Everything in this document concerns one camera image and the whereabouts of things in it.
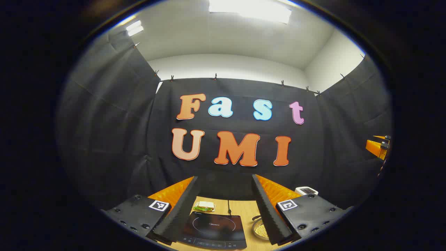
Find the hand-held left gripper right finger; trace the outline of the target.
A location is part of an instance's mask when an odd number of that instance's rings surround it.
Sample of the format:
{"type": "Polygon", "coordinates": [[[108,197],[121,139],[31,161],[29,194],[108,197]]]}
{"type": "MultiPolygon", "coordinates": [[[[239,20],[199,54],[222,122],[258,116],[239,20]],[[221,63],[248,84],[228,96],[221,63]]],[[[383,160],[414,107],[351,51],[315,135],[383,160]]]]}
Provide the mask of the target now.
{"type": "Polygon", "coordinates": [[[344,219],[343,209],[318,194],[300,195],[260,175],[252,175],[252,191],[271,244],[303,242],[344,219]]]}

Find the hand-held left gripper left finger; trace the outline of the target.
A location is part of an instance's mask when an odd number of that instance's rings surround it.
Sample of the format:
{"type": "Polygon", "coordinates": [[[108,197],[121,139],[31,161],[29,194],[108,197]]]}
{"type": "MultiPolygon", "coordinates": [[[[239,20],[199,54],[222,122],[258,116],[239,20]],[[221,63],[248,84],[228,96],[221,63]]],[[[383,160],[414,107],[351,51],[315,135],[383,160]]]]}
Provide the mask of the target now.
{"type": "Polygon", "coordinates": [[[193,176],[151,196],[135,194],[102,213],[140,238],[171,245],[183,232],[201,181],[193,176]]]}

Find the steel pot with black handles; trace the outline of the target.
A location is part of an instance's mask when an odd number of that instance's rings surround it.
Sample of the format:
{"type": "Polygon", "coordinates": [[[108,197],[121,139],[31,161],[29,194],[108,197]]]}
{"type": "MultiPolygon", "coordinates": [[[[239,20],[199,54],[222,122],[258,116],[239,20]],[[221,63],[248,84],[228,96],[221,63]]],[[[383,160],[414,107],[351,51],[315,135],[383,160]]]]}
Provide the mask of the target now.
{"type": "Polygon", "coordinates": [[[260,215],[252,218],[252,231],[256,237],[263,240],[269,240],[269,235],[267,234],[266,227],[263,224],[263,220],[260,215]]]}

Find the black induction cooktop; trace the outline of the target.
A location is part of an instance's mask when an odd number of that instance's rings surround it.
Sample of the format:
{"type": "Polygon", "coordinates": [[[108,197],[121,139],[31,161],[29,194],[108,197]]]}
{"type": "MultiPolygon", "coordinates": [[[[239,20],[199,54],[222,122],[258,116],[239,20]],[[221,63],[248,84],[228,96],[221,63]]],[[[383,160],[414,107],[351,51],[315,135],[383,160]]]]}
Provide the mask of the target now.
{"type": "Polygon", "coordinates": [[[238,215],[192,212],[178,241],[206,249],[236,250],[247,247],[238,215]]]}

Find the sandwich on small plate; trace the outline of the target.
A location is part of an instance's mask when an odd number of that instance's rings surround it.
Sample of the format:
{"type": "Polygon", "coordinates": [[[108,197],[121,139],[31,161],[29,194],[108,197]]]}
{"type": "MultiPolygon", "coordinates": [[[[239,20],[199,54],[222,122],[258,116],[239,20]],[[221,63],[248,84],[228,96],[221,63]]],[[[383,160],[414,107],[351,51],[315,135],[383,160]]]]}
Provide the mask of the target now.
{"type": "Polygon", "coordinates": [[[201,212],[214,212],[215,211],[215,203],[210,201],[198,201],[193,210],[201,211],[201,212]]]}

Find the row of small cloth clips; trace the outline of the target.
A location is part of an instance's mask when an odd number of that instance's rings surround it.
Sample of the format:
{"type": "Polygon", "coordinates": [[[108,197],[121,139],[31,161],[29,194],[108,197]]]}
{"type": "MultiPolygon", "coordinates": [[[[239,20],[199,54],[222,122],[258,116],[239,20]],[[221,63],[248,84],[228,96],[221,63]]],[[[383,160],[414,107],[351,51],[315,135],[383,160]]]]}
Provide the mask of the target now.
{"type": "Polygon", "coordinates": [[[192,54],[149,60],[158,77],[234,78],[323,92],[357,67],[365,58],[358,49],[326,51],[317,57],[310,70],[300,70],[282,63],[240,55],[192,54]]]}

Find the ceiling light panel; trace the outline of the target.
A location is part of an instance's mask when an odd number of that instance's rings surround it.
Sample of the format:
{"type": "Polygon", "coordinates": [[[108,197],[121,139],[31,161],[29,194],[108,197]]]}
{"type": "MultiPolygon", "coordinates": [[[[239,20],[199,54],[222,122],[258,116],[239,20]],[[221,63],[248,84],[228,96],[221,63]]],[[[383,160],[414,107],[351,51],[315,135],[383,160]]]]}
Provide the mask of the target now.
{"type": "Polygon", "coordinates": [[[209,12],[288,24],[292,10],[270,0],[209,0],[209,12]]]}
{"type": "Polygon", "coordinates": [[[135,34],[138,34],[138,33],[142,32],[143,30],[144,30],[144,28],[143,28],[140,20],[135,21],[135,22],[133,22],[132,24],[130,24],[129,26],[126,27],[127,34],[130,37],[132,37],[135,34]]]}

